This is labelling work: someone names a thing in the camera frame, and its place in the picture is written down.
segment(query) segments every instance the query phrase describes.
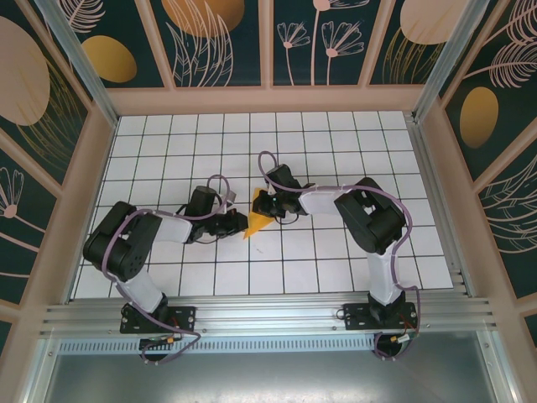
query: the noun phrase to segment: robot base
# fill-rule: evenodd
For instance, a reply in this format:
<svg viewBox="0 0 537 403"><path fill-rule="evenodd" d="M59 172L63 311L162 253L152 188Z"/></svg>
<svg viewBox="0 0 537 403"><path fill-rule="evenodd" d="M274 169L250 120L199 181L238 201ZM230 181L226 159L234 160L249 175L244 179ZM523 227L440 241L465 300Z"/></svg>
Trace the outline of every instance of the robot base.
<svg viewBox="0 0 537 403"><path fill-rule="evenodd" d="M169 330L148 320L130 304L123 306L121 315L119 328L121 334L170 333ZM167 306L163 322L172 327L192 332L196 323L196 308L193 306Z"/></svg>
<svg viewBox="0 0 537 403"><path fill-rule="evenodd" d="M397 310L397 314L387 317L383 323L371 315L371 305L362 304L345 304L343 305L343 320L345 321L346 330L404 330L403 315L406 322L411 326L418 326L418 317L416 308L412 302L404 302Z"/></svg>

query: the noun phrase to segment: black grid line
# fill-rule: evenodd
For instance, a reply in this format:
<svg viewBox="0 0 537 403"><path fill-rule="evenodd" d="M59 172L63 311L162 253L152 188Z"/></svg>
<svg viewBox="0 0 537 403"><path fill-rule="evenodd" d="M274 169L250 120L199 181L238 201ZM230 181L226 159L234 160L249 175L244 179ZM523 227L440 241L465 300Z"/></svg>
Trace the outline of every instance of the black grid line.
<svg viewBox="0 0 537 403"><path fill-rule="evenodd" d="M148 122L148 117L146 116L145 119L143 120L143 130L142 130L142 133L145 132L145 125L147 124ZM131 197L133 195L133 187L134 187L134 178L136 177L136 169L138 168L138 159L140 157L140 150L142 149L142 142L143 142L143 135L142 135L142 138L140 140L140 146L138 147L138 157L136 159L136 164L134 165L134 173L133 173L133 183L131 183L131 190L130 192L128 193L128 200L130 201L131 200ZM112 293L112 282L110 282L110 288L108 289L108 297L110 297Z"/></svg>
<svg viewBox="0 0 537 403"><path fill-rule="evenodd" d="M252 157L250 157L250 154L252 153L252 134L250 133L252 131L252 114L248 114L248 175L251 176L252 172ZM253 202L252 200L252 181L250 177L248 177L248 201L250 203ZM252 279L252 275L250 273L250 265L251 265L251 256L250 256L250 248L252 245L250 244L250 237L248 237L248 295L250 295L250 282Z"/></svg>
<svg viewBox="0 0 537 403"><path fill-rule="evenodd" d="M196 115L196 132L198 131L198 123L199 122L200 122L200 115ZM197 139L197 136L194 137L194 149L196 149L196 139ZM188 190L189 197L192 194L192 176L193 176L193 174L194 174L194 158L192 158L192 168L191 168L191 171L190 171L190 184L189 184L189 188L188 188L189 189ZM183 280L183 270L185 269L184 261L185 261L185 248L183 248L183 251L181 253L181 274L179 276L179 289L177 290L177 295L178 296L181 295L181 282Z"/></svg>
<svg viewBox="0 0 537 403"><path fill-rule="evenodd" d="M352 122L354 123L356 136L358 136L358 132L356 131L356 123L354 122L354 113L352 114ZM329 118L328 118L328 128L329 129L331 128ZM339 186L340 184L339 184L339 175L337 174L336 154L333 152L334 151L334 142L333 142L331 133L330 133L330 144L331 144L331 147L332 147L332 156L333 156L333 159L334 159L334 170L336 170L336 183ZM358 149L361 150L360 140L358 140ZM360 160L362 160L362 164L363 164L362 153L360 153ZM352 290L355 291L356 288L354 287L354 276L352 275L351 252L349 251L349 241L347 239L347 230L345 229L345 227L343 227L343 235L345 236L345 248L347 249L349 271L351 273Z"/></svg>
<svg viewBox="0 0 537 403"><path fill-rule="evenodd" d="M380 121L380 127L382 127L383 121L380 119L380 114L378 115L378 120ZM383 133L383 137L384 137L384 143L386 144L386 149L388 149L388 141L386 140L386 136L384 136L384 133ZM394 171L394 164L392 163L392 156L390 155L389 152L388 152L388 158L389 158L389 163L392 166L392 171ZM399 184L397 183L397 180L395 181L395 185L397 186L397 192L399 193L399 196L401 196L401 192L399 191ZM412 255L414 256L414 263L416 265L416 271L418 272L418 279L420 279L420 289L423 290L423 282L421 281L420 267L418 266L418 260L416 258L416 252L414 251L414 243L412 242L412 238L409 237L407 242L410 243L410 247L412 248Z"/></svg>
<svg viewBox="0 0 537 403"><path fill-rule="evenodd" d="M355 132L357 133L357 130L345 130L346 132ZM306 134L306 133L315 133L315 132L310 132L310 131L307 131L307 132L282 132L282 133L303 133L303 134ZM206 133L202 133L202 134L196 134L196 136L203 136L205 135ZM222 138L226 135L226 134L231 134L233 135L233 133L225 133L222 135ZM153 134L140 134L139 136L152 136ZM171 134L169 135L168 137L172 137L172 136L179 136L180 134ZM369 150L366 150L366 151L362 151L362 150L358 150L358 151L308 151L307 154L355 154L355 153L361 153L361 154L385 154L385 153L393 153L393 154L399 154L399 153L409 153L409 152L412 152L413 150L411 149L396 149L396 150L387 150L387 149L369 149ZM280 151L279 154L303 154L304 151ZM252 153L250 152L249 154L246 154L246 153L224 153L224 152L221 152L221 153L213 153L213 154L197 154L196 152L192 152L192 153L185 153L185 154L151 154L151 155L140 155L142 158L146 158L146 157L161 157L161 158L164 158L164 157L191 157L191 156L196 156L196 157L215 157L215 156L218 156L218 155L257 155L258 153ZM114 155L113 157L111 157L112 159L114 160L120 160L120 159L128 159L128 158L134 158L136 157L136 155ZM407 175L412 175L412 174L417 174L418 172L407 172Z"/></svg>
<svg viewBox="0 0 537 403"><path fill-rule="evenodd" d="M304 128L304 115L300 113L300 120L302 121L302 128ZM305 132L302 132L302 139L304 140L304 159L305 159L305 173L310 183L310 170L308 168L308 157L305 152ZM313 254L315 256L315 275L317 276L317 292L321 292L321 283L319 280L319 265L317 264L317 244L315 243L315 224L313 223L313 217L311 220L311 236L313 237Z"/></svg>
<svg viewBox="0 0 537 403"><path fill-rule="evenodd" d="M174 118L172 116L172 118L169 120L168 134L171 133L171 125L173 124L173 122L174 122ZM168 141L166 142L166 151L168 151L170 138L171 138L171 136L168 135ZM162 194L162 186L164 184L164 170L166 169L166 158L167 158L167 156L164 157L164 166L162 168L162 179L160 180L159 196L157 197L157 207L160 207L160 195ZM153 253L153 248L151 248L151 250L149 250L148 272L149 272L149 270L151 268L152 253Z"/></svg>
<svg viewBox="0 0 537 403"><path fill-rule="evenodd" d="M276 160L279 164L279 147L278 147L278 116L274 114L274 126L276 127ZM284 268L284 231L283 226L279 225L279 247L282 254L282 292L285 294L285 268Z"/></svg>
<svg viewBox="0 0 537 403"><path fill-rule="evenodd" d="M222 115L222 132L224 132L225 122L226 122L226 115ZM222 137L220 138L220 171L218 172L220 175L222 174L222 162L223 162L222 153L223 152L224 152L224 136L222 135ZM218 180L218 192L222 193L222 180L221 179ZM217 266L218 266L218 240L215 242L215 274L214 274L214 278L212 281L212 294L214 296L216 295L216 267Z"/></svg>

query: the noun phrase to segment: yellow triangular object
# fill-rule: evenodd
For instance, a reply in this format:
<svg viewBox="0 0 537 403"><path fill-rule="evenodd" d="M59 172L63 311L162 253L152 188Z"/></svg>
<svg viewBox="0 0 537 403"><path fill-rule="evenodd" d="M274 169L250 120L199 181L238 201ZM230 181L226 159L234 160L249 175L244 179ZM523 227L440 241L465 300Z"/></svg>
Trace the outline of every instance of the yellow triangular object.
<svg viewBox="0 0 537 403"><path fill-rule="evenodd" d="M256 188L255 191L253 191L253 197L252 200L255 200L259 196L259 192L262 189ZM257 214L256 212L252 211L252 206L250 206L250 213L248 214L248 229L244 233L244 239L250 237L251 235L254 235L257 231L259 231L262 228L265 228L268 226L271 222L274 222L274 218L272 217L265 217L261 214Z"/></svg>

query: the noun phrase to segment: wire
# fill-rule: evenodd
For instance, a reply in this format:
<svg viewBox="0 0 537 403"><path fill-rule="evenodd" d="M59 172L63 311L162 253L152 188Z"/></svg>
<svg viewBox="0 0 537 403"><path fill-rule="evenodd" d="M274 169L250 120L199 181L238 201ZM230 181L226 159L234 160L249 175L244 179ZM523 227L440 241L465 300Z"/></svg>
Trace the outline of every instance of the wire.
<svg viewBox="0 0 537 403"><path fill-rule="evenodd" d="M412 330L414 330L414 331L416 330L416 328L415 328L414 326L412 326L412 324L411 324L409 321L407 321L406 317L404 317L404 315L403 315L402 313L399 314L399 316L401 317L401 319L404 320L404 325L405 325L405 326L410 327L410 328L411 328Z"/></svg>
<svg viewBox="0 0 537 403"><path fill-rule="evenodd" d="M397 258L397 251L403 245L404 242L406 242L407 239L410 237L410 233L412 232L412 217L410 216L409 209L406 208L406 206L395 196L390 195L389 193L386 193L385 191L381 191L380 189L377 189L376 187L371 186L361 186L361 185L352 185L352 186L312 186L312 187L306 187L301 189L295 189L292 187L282 186L279 183L274 182L272 179L270 179L266 172L263 169L263 166L261 165L261 159L264 155L268 155L270 158L272 158L274 162L274 166L278 165L278 161L276 160L276 157L274 154L272 154L270 151L261 151L258 155L258 167L259 171L261 172L261 175L273 187L279 188L283 191L295 191L297 193L306 193L310 191L370 191L372 193L377 193L378 195L384 196L391 200L397 207L401 209L403 212L406 221L407 221L407 232L401 237L401 239L395 244L394 248L392 249L392 256L390 259L390 271L392 275L392 280L397 288L399 288L401 291L415 291L416 293L416 306L417 306L417 314L418 314L418 324L416 326L416 333L420 330L420 322L421 322L421 299L420 299L420 289L416 285L412 285L411 287L403 287L399 280L397 279L397 274L395 273L395 260ZM378 349L378 340L383 335L382 332L377 333L374 340L374 349L373 352L377 357L380 359L385 358L392 358L395 360L395 357L389 357L387 354L383 353ZM412 345L412 343L409 343L409 346L402 352L398 354L398 357L402 357L409 351L409 347Z"/></svg>
<svg viewBox="0 0 537 403"><path fill-rule="evenodd" d="M344 321L345 320L345 315L343 315L342 317L339 317L338 314L339 312L341 311L344 311L343 308L339 308L337 311L336 311L336 318L339 319L340 321Z"/></svg>
<svg viewBox="0 0 537 403"><path fill-rule="evenodd" d="M114 245L116 244L117 240L120 238L121 234L123 233L123 230L125 229L125 227L135 217L137 217L137 216L139 216L141 214L147 214L147 213L156 212L156 213L158 213L160 215L164 215L164 216L177 217L177 218L182 218L182 219L189 220L189 221L197 221L197 220L205 220L205 219L207 219L209 217L212 217L212 216L216 215L220 211L222 211L225 208L226 204L227 204L227 200L229 199L229 196L231 195L231 188L229 186L229 181L223 175L213 175L213 176L211 176L207 180L207 187L210 187L209 185L211 184L211 181L213 179L221 179L222 181L224 181L224 183L226 183L226 195L223 197L221 205L215 211L210 212L209 214L206 214L204 216L188 217L188 216L181 216L180 214L177 214L177 213L174 214L174 213L170 213L170 212L163 212L163 211L160 211L160 210L154 211L154 210L150 210L148 208L137 210L137 211L133 212L132 214L129 214L128 216L125 217L125 221L123 221L121 223L121 225L117 228L116 232L112 235L112 239L111 239L110 243L108 244L108 246L107 246L107 248L106 248L106 250L104 252L104 256L102 257L102 265L101 265L102 275L104 275L107 279L109 279L116 286L117 291L119 292L119 294L123 298L125 298L127 300L127 302L130 303L133 306L134 309L139 311L142 314L143 317L145 317L150 322L156 324L157 326L162 327L163 329L170 330L173 334L178 333L178 334L189 335L189 336L194 336L195 337L194 340L192 340L191 342L187 343L177 353L169 354L166 357L164 357L163 359L161 359L160 361L156 361L156 362L149 361L146 358L145 353L147 352L148 348L150 347L150 346L149 347L146 346L142 350L142 358L143 358L143 361L146 364L151 363L152 365L159 365L159 364L166 364L166 363L168 363L170 361L173 361L174 359L178 358L184 351L186 351L187 349L192 347L194 344L196 344L200 340L201 335L198 332L191 332L190 330L179 329L177 327L172 327L172 326L170 326L170 325L168 325L166 323L163 323L163 322L155 319L151 315L149 315L144 309L142 309L141 306L139 306L135 301L133 301L128 296L128 294L125 292L125 290L123 289L123 287L121 285L121 282L118 282L117 277L115 275L110 275L110 273L108 272L107 264L108 264L108 260L110 259L110 254L112 253L112 249L113 249Z"/></svg>
<svg viewBox="0 0 537 403"><path fill-rule="evenodd" d="M279 220L277 217L274 220L276 220L276 222L279 225L290 225L290 224L294 224L295 222L299 221L299 217L300 217L300 215L296 214L295 219L293 221L291 221L291 222L282 222L282 220Z"/></svg>
<svg viewBox="0 0 537 403"><path fill-rule="evenodd" d="M216 198L218 199L218 206L221 206L221 205L222 205L222 198L220 197L220 195L219 195L218 193L216 194ZM181 213L183 210L185 210L185 208L186 208L187 206L188 206L188 204L184 204L184 205L182 205L182 206L180 207L180 209L177 210L177 211L175 212L175 214L179 214L179 213Z"/></svg>
<svg viewBox="0 0 537 403"><path fill-rule="evenodd" d="M406 319L404 318L404 316L402 314L399 313L399 316L401 317L401 319L403 319L403 324L404 324L404 333L403 333L403 336L406 334L406 331L409 330L409 326L410 323L406 322Z"/></svg>
<svg viewBox="0 0 537 403"><path fill-rule="evenodd" d="M211 243L215 243L218 239L220 239L220 237L216 237L215 239L209 242L202 242L202 241L194 241L194 242L201 243L202 245L210 245Z"/></svg>

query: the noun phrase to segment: purple cable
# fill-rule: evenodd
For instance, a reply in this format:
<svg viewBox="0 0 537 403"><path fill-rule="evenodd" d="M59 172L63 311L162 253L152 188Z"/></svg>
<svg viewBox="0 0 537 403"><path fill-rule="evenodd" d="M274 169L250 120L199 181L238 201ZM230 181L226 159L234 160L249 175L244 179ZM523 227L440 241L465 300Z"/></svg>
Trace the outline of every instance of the purple cable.
<svg viewBox="0 0 537 403"><path fill-rule="evenodd" d="M173 353L173 354L170 354L166 357L164 357L163 359L161 359L160 361L149 361L146 356L145 356L145 353L147 352L147 350L149 348L151 348L152 346L155 345L155 343L150 343L148 344L143 350L142 350L142 358L144 360L144 362L146 364L153 364L153 365L159 365L159 364L166 364L174 359L176 359L177 357L179 357L185 350L187 350L188 348L192 347L194 344L196 344L198 342L198 340L200 340L201 338L201 335L198 333L198 332L191 332L190 330L183 330L183 329L179 329L177 327L172 327L170 325L167 325L166 323L163 323L161 321L158 321L157 319L155 319L154 317L152 317L151 315L149 315L146 311L144 311L136 302L134 301L131 301L130 297L127 295L127 293L123 290L123 288L121 287L121 285L117 282L117 278L113 275L110 275L109 272L108 272L108 268L107 268L107 263L108 263L108 259L110 259L110 253L112 252L112 249L114 247L114 244L117 242L117 239L120 237L121 233L123 232L123 230L125 229L125 227L136 217L136 216L139 216L139 215L142 215L142 214L146 214L146 213L149 213L149 212L157 212L158 214L161 214L161 215L165 215L165 216L171 216L171 217L177 217L177 218L182 218L182 219L185 219L185 220L189 220L189 221L197 221L197 220L204 220L206 218L209 218L209 217L212 217L214 216L215 214L219 213L220 211L222 211L225 207L226 207L226 204L227 204L227 200L229 198L229 195L230 195L230 192L231 192L231 189L230 189L230 186L229 186L229 181L227 180L227 178L225 176L222 176L222 175L213 175L211 176L208 180L207 180L207 187L209 187L209 185L211 184L211 181L213 179L216 179L216 178L219 178L221 180L223 180L225 183L226 183L226 195L222 198L222 203L221 205L214 211L214 212L210 212L209 214L206 214L205 216L199 216L199 217L188 217L188 216L182 216L180 214L174 214L174 213L170 213L170 212L163 212L163 211L160 211L160 210L150 210L148 208L144 208L144 209L140 209L140 210L137 210L136 212L133 212L132 214L129 214L125 220L121 223L121 225L119 226L119 228L116 230L116 232L112 235L112 240L110 241L110 243L108 244L107 246L107 249L105 250L105 253L104 253L104 256L102 257L102 265L101 265L101 272L102 274L107 278L109 279L117 288L117 291L119 292L119 294L121 294L121 296L123 298L125 298L127 300L128 303L130 303L134 309L136 309L137 311L139 311L146 319L148 319L149 321L153 322L154 324L164 328L164 329L167 329L167 330L170 330L171 332L173 333L178 333L178 334L187 334L187 335L190 335L190 336L196 336L196 338L194 340L192 340L191 342L189 342L188 344L186 344L186 346L184 346L181 350L179 350L177 353Z"/></svg>
<svg viewBox="0 0 537 403"><path fill-rule="evenodd" d="M263 176L263 178L270 185L272 185L273 187L277 187L277 188L281 189L282 191L295 191L295 192L298 192L298 193L307 193L307 192L310 192L310 191L370 191L372 193L377 193L377 194L379 194L381 196L384 196L384 197L388 198L389 200L394 202L397 205L397 207L399 207L401 209L401 211L403 212L403 214L405 215L405 217L407 219L407 232L395 244L394 249L392 250L392 257L391 257L391 260L390 260L390 269L391 269L391 274L392 274L392 280L394 281L395 286L397 288L399 288L402 291L415 291L416 292L416 305L417 305L417 311L418 311L417 312L417 314L418 314L418 324L416 326L415 331L416 331L416 335L419 334L419 332L420 332L420 318L421 318L420 289L416 285L412 285L411 287L403 287L399 283L399 281L397 280L397 275L395 273L396 253L397 253L398 249L401 247L401 245L410 237L410 232L412 231L412 227L413 227L412 217L410 216L409 209L406 208L406 206L397 197L392 196L389 193L386 193L385 191L381 191L380 189L377 189L376 187L371 187L371 186L360 186L360 185L350 185L350 186L312 186L312 187L307 187L305 189L294 189L292 187L281 186L278 183L272 181L267 176L265 171L263 170L263 167L261 165L261 158L264 155L269 155L272 158L272 160L274 161L274 166L278 166L278 161L276 160L276 157L274 156L274 154L272 154L270 151L261 151L259 153L259 155L258 155L259 171L261 171L261 175ZM379 332L379 333L377 333L375 335L375 340L374 340L374 344L373 344L373 346L374 346L373 352L380 359L385 359L385 358L388 358L389 356L387 354L383 353L382 351L378 350L378 348L377 348L378 340L380 339L380 337L382 335L383 335L382 332ZM409 342L409 345L407 346L407 348L402 353L398 354L398 357L403 357L409 351L410 345L412 345L412 341Z"/></svg>

